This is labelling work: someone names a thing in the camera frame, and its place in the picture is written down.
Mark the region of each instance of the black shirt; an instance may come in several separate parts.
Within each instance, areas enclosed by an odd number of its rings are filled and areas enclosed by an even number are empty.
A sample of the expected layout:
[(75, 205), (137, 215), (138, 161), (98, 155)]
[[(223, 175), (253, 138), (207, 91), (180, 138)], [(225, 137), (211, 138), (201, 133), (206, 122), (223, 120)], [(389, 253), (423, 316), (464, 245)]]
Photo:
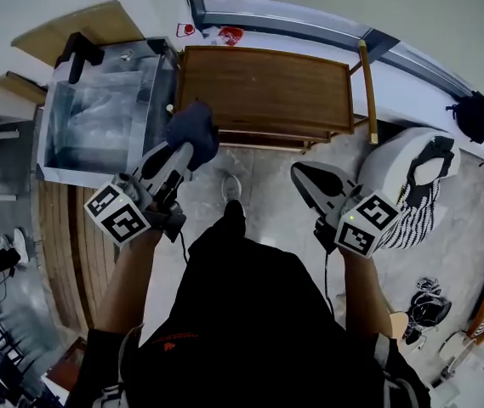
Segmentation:
[[(384, 387), (390, 406), (412, 406), (414, 397), (418, 406), (430, 406), (396, 341), (348, 337), (295, 255), (225, 238), (218, 225), (191, 247), (169, 318), (140, 348), (135, 340), (128, 345), (122, 377), (131, 407), (300, 397), (383, 406)], [(380, 337), (381, 365), (374, 358)], [(91, 406), (102, 388), (117, 383), (122, 340), (89, 332), (68, 408)]]

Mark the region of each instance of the foot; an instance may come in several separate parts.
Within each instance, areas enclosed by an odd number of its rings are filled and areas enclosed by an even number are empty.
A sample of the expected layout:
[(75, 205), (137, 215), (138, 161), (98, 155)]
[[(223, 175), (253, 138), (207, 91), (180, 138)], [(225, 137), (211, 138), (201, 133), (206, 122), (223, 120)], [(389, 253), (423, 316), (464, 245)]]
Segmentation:
[(20, 255), (19, 264), (28, 264), (30, 260), (28, 259), (28, 251), (26, 250), (26, 241), (20, 228), (14, 229), (13, 237), (13, 248)]
[(235, 175), (227, 175), (225, 178), (223, 178), (221, 191), (223, 193), (225, 202), (239, 200), (242, 196), (242, 184)]

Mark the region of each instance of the window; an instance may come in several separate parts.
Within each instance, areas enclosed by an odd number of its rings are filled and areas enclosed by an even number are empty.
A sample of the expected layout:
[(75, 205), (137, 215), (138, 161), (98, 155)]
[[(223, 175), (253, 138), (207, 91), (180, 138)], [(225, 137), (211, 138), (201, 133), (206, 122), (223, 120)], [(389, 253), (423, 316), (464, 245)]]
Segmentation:
[(270, 0), (191, 0), (196, 28), (238, 26), (248, 31), (298, 37), (358, 52), (368, 45), (370, 61), (380, 60), (437, 86), (453, 97), (470, 94), (470, 85), (431, 57), (394, 37), (352, 20), (313, 8)]

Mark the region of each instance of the black strap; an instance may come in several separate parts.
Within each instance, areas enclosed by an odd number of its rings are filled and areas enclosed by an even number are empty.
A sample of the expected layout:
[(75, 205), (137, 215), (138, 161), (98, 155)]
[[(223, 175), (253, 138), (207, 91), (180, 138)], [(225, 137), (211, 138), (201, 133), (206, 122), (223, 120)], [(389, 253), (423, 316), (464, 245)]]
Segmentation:
[(446, 138), (444, 136), (435, 136), (424, 148), (423, 151), (417, 156), (410, 165), (408, 169), (407, 181), (410, 184), (410, 195), (407, 197), (406, 201), (410, 207), (418, 206), (421, 199), (429, 194), (429, 186), (432, 183), (416, 185), (415, 177), (413, 173), (415, 168), (423, 165), (431, 159), (442, 158), (444, 162), (442, 163), (442, 168), (438, 173), (437, 179), (445, 177), (447, 171), (452, 165), (452, 160), (454, 155), (452, 153), (453, 139)]

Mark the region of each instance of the black and white striped cloth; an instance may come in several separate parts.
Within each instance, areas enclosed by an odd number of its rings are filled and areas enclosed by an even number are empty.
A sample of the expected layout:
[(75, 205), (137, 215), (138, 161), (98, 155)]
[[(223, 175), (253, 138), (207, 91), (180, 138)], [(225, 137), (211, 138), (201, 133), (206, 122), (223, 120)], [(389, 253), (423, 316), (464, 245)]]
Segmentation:
[(420, 243), (435, 228), (435, 203), (440, 194), (440, 179), (437, 178), (428, 188), (428, 193), (420, 200), (418, 207), (410, 207), (407, 198), (411, 185), (406, 181), (396, 206), (401, 217), (395, 227), (382, 237), (379, 247), (409, 248)]

